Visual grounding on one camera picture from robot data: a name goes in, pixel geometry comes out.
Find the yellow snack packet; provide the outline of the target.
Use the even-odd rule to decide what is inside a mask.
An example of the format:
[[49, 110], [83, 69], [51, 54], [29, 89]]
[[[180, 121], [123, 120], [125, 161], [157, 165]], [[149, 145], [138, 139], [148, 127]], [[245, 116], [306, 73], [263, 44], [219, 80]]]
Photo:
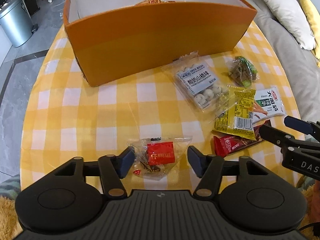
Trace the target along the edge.
[[218, 100], [218, 113], [213, 130], [241, 138], [255, 140], [253, 105], [255, 89], [228, 86]]

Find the orange stick snack bag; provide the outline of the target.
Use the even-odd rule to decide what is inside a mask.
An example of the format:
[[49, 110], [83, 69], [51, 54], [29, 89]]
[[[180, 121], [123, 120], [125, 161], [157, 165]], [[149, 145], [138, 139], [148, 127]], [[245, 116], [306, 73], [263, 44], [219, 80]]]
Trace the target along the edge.
[[143, 0], [137, 4], [135, 4], [135, 6], [138, 5], [148, 5], [148, 4], [158, 4], [158, 3], [175, 3], [175, 1], [165, 1], [165, 0]]

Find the white cushion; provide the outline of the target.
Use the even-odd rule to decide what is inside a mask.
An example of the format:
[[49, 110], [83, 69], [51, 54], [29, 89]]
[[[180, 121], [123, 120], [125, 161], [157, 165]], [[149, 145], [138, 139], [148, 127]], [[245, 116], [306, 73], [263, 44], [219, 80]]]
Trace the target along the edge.
[[315, 37], [297, 0], [263, 0], [272, 14], [291, 33], [300, 48], [313, 50]]

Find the clear hawthorn ball packet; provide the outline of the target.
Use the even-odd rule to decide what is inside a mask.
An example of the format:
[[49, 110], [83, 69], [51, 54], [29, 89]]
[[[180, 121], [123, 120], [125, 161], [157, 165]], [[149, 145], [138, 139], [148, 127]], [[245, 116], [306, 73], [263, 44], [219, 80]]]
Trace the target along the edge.
[[162, 67], [178, 90], [202, 111], [215, 115], [229, 110], [236, 99], [209, 64], [197, 52], [184, 55]]

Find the yellow checkered tablecloth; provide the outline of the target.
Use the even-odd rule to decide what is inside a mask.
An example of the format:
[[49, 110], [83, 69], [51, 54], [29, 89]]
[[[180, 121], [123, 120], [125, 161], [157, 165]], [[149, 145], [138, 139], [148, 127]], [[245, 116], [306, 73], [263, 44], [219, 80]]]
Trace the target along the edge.
[[[243, 55], [258, 70], [257, 90], [277, 87], [288, 115], [300, 118], [289, 81], [272, 47], [252, 22], [230, 53], [204, 60], [221, 74], [226, 62]], [[25, 189], [72, 157], [96, 161], [106, 154], [120, 154], [130, 140], [148, 137], [193, 137], [194, 145], [211, 154], [212, 123], [194, 111], [186, 98], [155, 68], [100, 87], [84, 80], [74, 58], [64, 27], [57, 33], [32, 88], [25, 113], [20, 177]], [[229, 156], [249, 155], [269, 170], [295, 185], [300, 174], [281, 166], [280, 149], [261, 142]], [[167, 176], [159, 181], [130, 174], [122, 180], [131, 189], [193, 191], [199, 182], [183, 155]]]

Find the dark red snack packet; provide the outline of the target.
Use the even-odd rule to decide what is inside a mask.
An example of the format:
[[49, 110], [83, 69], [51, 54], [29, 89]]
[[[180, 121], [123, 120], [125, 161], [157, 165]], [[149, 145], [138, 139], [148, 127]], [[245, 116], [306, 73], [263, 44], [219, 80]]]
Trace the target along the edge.
[[213, 136], [211, 139], [211, 149], [214, 155], [226, 157], [230, 154], [239, 152], [263, 141], [259, 129], [262, 125], [253, 128], [255, 139], [246, 139], [235, 135], [224, 135], [222, 137]]

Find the yellow cushion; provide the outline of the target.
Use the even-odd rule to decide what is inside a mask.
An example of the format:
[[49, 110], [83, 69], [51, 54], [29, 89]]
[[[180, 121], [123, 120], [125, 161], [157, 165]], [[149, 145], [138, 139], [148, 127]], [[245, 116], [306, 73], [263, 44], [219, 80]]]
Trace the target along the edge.
[[304, 14], [311, 27], [313, 35], [315, 37], [315, 48], [312, 53], [319, 60], [319, 42], [320, 42], [320, 15], [311, 0], [299, 0], [299, 3], [304, 11]]

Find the orange cardboard box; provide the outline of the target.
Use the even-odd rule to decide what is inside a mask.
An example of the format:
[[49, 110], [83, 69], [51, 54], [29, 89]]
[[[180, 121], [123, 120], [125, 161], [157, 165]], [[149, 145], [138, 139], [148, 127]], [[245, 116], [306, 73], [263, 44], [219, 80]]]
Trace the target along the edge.
[[84, 78], [96, 87], [193, 51], [231, 51], [256, 9], [245, 0], [66, 0], [63, 23]]

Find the beige sofa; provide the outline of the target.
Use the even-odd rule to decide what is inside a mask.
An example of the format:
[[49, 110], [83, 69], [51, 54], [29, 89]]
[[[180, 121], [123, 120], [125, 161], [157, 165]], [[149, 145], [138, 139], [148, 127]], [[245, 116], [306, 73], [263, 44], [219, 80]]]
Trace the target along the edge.
[[319, 120], [319, 68], [311, 51], [299, 47], [263, 0], [246, 0], [257, 10], [254, 22], [276, 53], [289, 80], [301, 119]]

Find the clear packet red label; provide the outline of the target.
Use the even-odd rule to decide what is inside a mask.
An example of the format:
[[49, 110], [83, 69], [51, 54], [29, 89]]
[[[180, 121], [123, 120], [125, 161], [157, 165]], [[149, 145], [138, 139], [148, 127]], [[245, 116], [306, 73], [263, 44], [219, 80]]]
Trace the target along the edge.
[[135, 152], [133, 174], [160, 180], [180, 161], [192, 137], [154, 137], [129, 141]]

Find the white spicy strip packet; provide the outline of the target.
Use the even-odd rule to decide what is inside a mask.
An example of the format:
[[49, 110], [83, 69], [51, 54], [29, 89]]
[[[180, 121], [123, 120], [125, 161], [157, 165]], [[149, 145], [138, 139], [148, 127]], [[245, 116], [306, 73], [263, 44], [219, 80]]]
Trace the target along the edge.
[[286, 115], [285, 107], [276, 87], [257, 90], [253, 103], [253, 123]]

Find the green clear snack packet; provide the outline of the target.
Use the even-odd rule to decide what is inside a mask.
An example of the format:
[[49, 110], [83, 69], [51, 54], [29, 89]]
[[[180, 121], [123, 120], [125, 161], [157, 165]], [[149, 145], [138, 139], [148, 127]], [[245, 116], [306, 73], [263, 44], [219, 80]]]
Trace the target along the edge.
[[236, 56], [227, 62], [228, 76], [238, 85], [249, 88], [259, 78], [255, 66], [245, 57]]

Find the silver trash can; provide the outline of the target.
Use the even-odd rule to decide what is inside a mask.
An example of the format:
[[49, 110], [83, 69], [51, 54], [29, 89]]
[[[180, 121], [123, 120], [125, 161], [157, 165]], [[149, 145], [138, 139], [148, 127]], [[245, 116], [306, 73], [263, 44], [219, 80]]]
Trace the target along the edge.
[[7, 0], [1, 9], [1, 26], [16, 48], [31, 38], [33, 23], [22, 0]]

